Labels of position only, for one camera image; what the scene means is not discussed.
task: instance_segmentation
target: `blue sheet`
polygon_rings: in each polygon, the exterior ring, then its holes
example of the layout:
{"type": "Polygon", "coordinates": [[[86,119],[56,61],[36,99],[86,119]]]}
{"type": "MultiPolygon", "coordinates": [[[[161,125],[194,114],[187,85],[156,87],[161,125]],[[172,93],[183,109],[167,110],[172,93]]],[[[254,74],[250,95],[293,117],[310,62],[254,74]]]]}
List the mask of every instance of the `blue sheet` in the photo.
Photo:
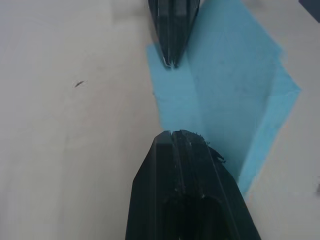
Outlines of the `blue sheet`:
{"type": "Polygon", "coordinates": [[[157,46],[147,48],[162,127],[201,134],[242,194],[300,92],[281,54],[240,0],[203,4],[179,68],[165,68],[157,46]]]}

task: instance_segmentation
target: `white surface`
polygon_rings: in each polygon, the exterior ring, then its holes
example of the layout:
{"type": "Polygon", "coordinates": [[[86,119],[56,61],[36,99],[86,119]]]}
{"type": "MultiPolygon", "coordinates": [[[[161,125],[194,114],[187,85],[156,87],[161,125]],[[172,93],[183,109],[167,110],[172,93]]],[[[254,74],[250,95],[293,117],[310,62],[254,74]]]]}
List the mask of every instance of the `white surface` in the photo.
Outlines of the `white surface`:
{"type": "MultiPolygon", "coordinates": [[[[162,131],[145,2],[0,2],[1,240],[124,239],[132,180],[162,131]]],[[[263,240],[316,240],[320,25],[298,1],[245,2],[302,88],[247,204],[263,240]]]]}

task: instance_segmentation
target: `blue paper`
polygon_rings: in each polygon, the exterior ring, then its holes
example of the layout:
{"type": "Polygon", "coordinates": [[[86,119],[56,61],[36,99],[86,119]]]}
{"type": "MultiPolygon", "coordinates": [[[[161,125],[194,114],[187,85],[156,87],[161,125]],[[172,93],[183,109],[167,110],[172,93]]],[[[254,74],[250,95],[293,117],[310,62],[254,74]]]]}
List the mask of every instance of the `blue paper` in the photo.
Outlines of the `blue paper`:
{"type": "Polygon", "coordinates": [[[165,68],[157,47],[147,48],[162,127],[201,134],[243,194],[300,92],[281,53],[239,0],[203,4],[179,68],[165,68]]]}

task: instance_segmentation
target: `black plastic part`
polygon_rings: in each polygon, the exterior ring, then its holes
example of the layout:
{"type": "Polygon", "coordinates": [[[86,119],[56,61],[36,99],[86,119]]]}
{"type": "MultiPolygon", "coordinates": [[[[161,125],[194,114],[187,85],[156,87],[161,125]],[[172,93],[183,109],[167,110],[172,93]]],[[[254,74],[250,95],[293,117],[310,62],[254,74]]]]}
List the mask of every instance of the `black plastic part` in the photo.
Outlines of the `black plastic part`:
{"type": "Polygon", "coordinates": [[[299,0],[299,3],[320,23],[320,1],[319,0],[299,0]]]}
{"type": "Polygon", "coordinates": [[[223,158],[181,130],[158,135],[136,174],[126,240],[261,240],[223,158]]]}
{"type": "Polygon", "coordinates": [[[177,67],[199,11],[200,0],[148,0],[164,64],[177,67]]]}

